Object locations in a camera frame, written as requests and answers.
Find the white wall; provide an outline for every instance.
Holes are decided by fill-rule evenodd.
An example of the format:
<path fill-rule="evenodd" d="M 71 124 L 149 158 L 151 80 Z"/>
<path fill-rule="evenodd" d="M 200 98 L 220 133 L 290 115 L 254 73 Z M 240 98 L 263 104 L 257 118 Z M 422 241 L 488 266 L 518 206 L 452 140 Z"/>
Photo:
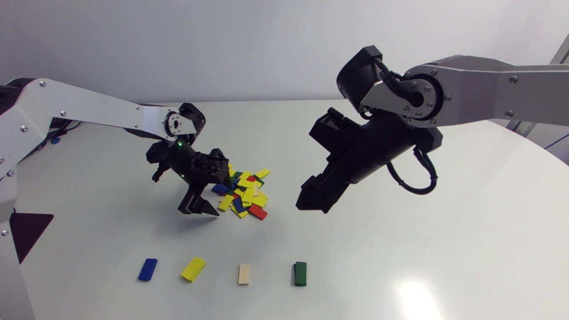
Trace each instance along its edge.
<path fill-rule="evenodd" d="M 454 54 L 547 64 L 569 1 L 2 0 L 0 82 L 48 77 L 137 102 L 337 99 L 375 44 L 393 70 Z"/>

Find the white table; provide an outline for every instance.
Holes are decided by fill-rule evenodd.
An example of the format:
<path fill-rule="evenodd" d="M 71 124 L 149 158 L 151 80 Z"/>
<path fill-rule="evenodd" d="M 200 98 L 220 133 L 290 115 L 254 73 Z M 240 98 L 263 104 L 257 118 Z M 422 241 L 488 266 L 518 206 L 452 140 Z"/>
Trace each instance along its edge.
<path fill-rule="evenodd" d="M 196 106 L 207 119 L 196 150 L 272 170 L 269 216 L 182 215 L 186 184 L 150 178 L 153 140 L 84 124 L 18 167 L 17 210 L 55 215 L 22 264 L 37 319 L 569 317 L 569 170 L 532 142 L 488 121 L 441 128 L 432 194 L 382 168 L 325 215 L 295 208 L 328 155 L 308 132 L 330 106 L 361 121 L 349 102 Z M 394 164 L 428 184 L 411 151 Z M 179 273 L 194 256 L 207 266 L 189 283 Z M 140 282 L 146 258 L 158 266 Z M 304 288 L 291 285 L 295 261 L 308 262 Z M 237 285 L 242 262 L 249 286 Z"/>

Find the red wooden block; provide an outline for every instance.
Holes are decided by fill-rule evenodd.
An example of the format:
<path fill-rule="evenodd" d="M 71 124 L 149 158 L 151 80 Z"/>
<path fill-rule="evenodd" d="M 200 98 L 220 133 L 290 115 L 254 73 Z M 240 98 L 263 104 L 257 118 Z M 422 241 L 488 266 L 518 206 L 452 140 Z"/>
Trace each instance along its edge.
<path fill-rule="evenodd" d="M 249 213 L 251 213 L 252 215 L 256 216 L 261 220 L 263 220 L 267 216 L 267 212 L 254 203 L 251 205 L 251 207 L 249 207 Z"/>

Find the cable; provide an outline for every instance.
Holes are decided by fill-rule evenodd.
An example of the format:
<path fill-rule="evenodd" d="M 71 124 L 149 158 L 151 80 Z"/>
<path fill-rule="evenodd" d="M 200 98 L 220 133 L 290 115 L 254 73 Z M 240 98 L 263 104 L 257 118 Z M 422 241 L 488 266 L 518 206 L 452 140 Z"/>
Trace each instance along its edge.
<path fill-rule="evenodd" d="M 547 150 L 549 147 L 552 147 L 554 144 L 556 144 L 557 142 L 559 142 L 559 141 L 561 141 L 561 140 L 563 140 L 563 139 L 565 139 L 565 138 L 567 138 L 567 137 L 569 137 L 569 134 L 566 134 L 565 136 L 563 136 L 563 137 L 561 137 L 561 138 L 555 140 L 555 142 L 553 142 L 551 145 L 546 146 L 544 149 Z"/>
<path fill-rule="evenodd" d="M 431 184 L 428 187 L 423 188 L 423 189 L 418 189 L 418 188 L 413 188 L 413 187 L 409 186 L 407 183 L 405 183 L 405 181 L 403 181 L 403 179 L 401 179 L 399 177 L 399 175 L 395 171 L 395 168 L 393 167 L 393 164 L 391 163 L 391 161 L 387 163 L 387 169 L 389 170 L 389 173 L 391 174 L 393 179 L 395 179 L 395 181 L 397 181 L 397 183 L 399 183 L 399 185 L 402 186 L 405 190 L 412 192 L 414 194 L 425 195 L 425 194 L 428 194 L 429 192 L 433 191 L 436 187 L 436 180 L 438 179 L 438 177 L 436 176 L 435 166 L 433 166 L 433 164 L 432 164 L 431 160 L 429 159 L 429 157 L 427 156 L 427 154 L 423 153 L 421 150 L 419 150 L 419 147 L 416 146 L 413 149 L 413 154 L 415 155 L 415 158 L 417 158 L 419 163 L 425 169 L 427 169 L 427 171 L 431 175 Z"/>

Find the natural wooden block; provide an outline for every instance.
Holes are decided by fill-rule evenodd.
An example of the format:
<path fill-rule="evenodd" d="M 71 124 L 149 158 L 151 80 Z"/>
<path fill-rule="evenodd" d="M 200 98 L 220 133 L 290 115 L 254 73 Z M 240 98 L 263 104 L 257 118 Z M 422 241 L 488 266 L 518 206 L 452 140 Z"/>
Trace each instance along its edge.
<path fill-rule="evenodd" d="M 248 263 L 242 263 L 239 265 L 239 281 L 240 285 L 248 285 L 249 284 L 249 271 L 251 269 L 251 265 Z"/>

